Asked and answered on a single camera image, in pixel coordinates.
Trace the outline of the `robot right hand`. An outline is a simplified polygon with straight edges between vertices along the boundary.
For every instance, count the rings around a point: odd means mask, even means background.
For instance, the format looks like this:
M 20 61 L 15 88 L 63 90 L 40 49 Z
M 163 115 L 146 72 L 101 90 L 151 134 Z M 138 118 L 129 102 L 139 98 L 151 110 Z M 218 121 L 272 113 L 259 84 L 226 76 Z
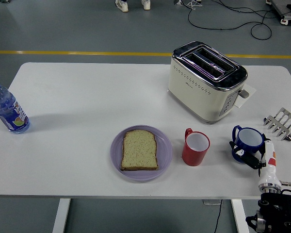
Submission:
M 281 182 L 276 175 L 276 154 L 272 141 L 268 138 L 260 149 L 261 158 L 258 159 L 249 152 L 241 149 L 234 142 L 229 142 L 232 152 L 252 169 L 259 171 L 259 189 L 262 193 L 279 193 Z

